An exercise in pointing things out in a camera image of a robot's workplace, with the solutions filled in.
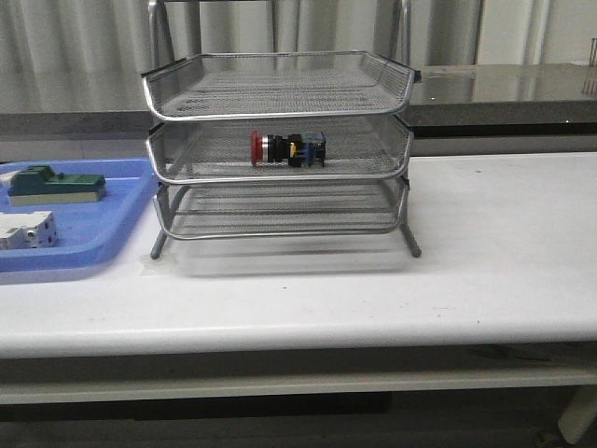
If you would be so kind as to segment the red emergency stop push button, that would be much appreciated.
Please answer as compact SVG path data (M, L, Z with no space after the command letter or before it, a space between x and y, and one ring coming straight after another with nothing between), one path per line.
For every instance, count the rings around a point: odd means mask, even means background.
M282 163L291 167L313 166L316 161L324 166L326 137L323 133L294 133L287 137L259 134L253 131L250 148L251 163Z

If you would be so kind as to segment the mesh rack tray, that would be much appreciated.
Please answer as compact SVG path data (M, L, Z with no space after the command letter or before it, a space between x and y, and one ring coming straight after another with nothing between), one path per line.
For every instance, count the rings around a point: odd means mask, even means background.
M162 230L178 240L387 233L404 222L398 179L339 184L163 185Z
M251 163L252 132L287 136L320 132L326 160L312 166ZM296 179L385 179L403 174L414 139L392 115L183 121L161 124L146 140L158 178L169 184Z
M163 121L386 114L410 101L417 73L363 50L200 54L142 76Z

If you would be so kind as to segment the blue plastic tray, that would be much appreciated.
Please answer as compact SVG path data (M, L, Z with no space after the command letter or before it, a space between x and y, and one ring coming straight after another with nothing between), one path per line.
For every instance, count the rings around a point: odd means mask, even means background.
M106 194L92 203L13 206L7 187L2 186L3 212L51 211L58 234L53 247L3 250L3 285L77 280L99 272L127 243L157 191L158 179L147 158L54 160L47 164L57 173L102 175Z

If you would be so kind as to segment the white circuit breaker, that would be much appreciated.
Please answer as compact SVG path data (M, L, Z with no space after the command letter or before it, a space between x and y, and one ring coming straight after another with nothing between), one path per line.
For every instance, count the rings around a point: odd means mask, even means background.
M58 239L51 211L1 213L2 250L51 247Z

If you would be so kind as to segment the grey stone counter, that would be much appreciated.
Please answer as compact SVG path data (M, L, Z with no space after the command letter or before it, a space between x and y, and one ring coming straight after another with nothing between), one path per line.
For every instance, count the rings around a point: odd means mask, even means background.
M416 156L592 152L596 71L428 66L403 118ZM1 77L2 161L141 157L151 123L135 72Z

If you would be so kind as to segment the green and beige electrical module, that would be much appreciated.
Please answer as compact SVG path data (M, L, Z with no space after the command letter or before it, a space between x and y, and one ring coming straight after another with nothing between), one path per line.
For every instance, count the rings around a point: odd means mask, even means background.
M56 173L47 164L1 175L1 183L12 205L98 202L106 193L102 175Z

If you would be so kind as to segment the pale pleated curtain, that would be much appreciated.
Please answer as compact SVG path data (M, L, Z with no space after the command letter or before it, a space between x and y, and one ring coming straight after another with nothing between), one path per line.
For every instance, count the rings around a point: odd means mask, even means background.
M389 1L182 3L167 8L174 51L269 52L397 48ZM410 61L438 70L476 65L473 96L556 99L591 87L561 63L596 34L592 1L414 1ZM5 1L3 113L106 110L151 65L144 1Z

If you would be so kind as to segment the white table leg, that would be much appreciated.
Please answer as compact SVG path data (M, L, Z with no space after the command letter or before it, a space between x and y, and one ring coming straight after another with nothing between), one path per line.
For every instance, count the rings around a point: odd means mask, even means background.
M570 444L577 444L595 420L596 414L596 386L581 386L558 420L563 439Z

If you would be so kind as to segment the grey metal rack frame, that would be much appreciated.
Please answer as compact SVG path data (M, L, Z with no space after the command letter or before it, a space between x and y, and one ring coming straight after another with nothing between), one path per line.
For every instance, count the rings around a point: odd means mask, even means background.
M149 36L150 36L150 61L157 67L160 63L160 44L163 44L164 55L168 63L175 63L172 33L168 20L166 7L167 1L149 1L147 3ZM399 56L402 63L410 63L411 47L411 1L394 1L391 13L391 30L389 37L388 55ZM422 250L418 246L408 224L408 215L405 221L398 226L402 232L407 247L413 257L419 258Z

